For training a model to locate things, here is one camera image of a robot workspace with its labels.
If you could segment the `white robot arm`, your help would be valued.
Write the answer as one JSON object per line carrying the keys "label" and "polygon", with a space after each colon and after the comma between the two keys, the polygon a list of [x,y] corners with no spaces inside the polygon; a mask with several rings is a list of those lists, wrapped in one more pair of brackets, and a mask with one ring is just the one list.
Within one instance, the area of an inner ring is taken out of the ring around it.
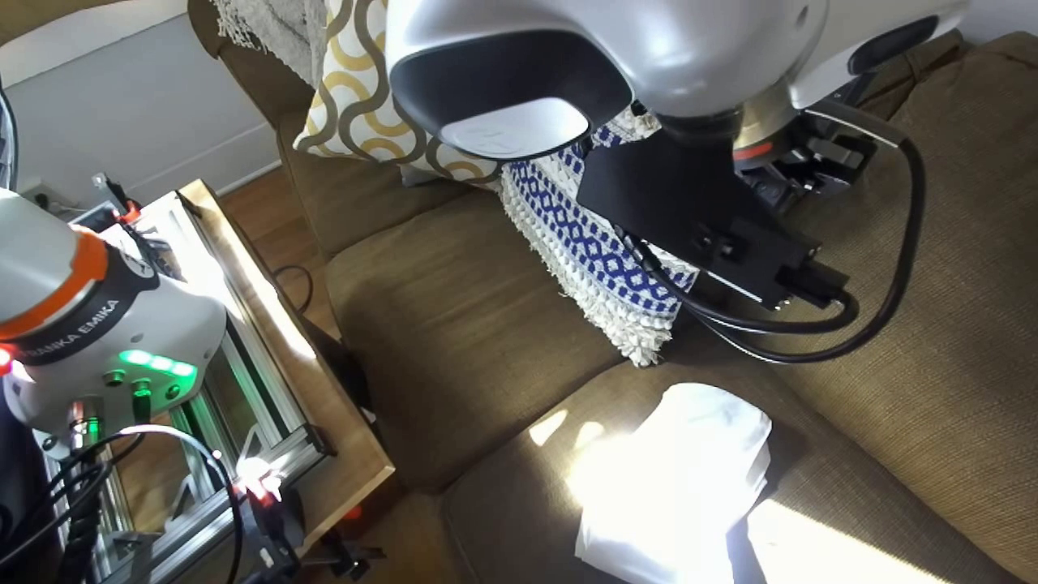
{"label": "white robot arm", "polygon": [[562,150],[640,105],[660,121],[764,94],[807,112],[954,28],[970,0],[388,0],[394,105],[481,158]]}

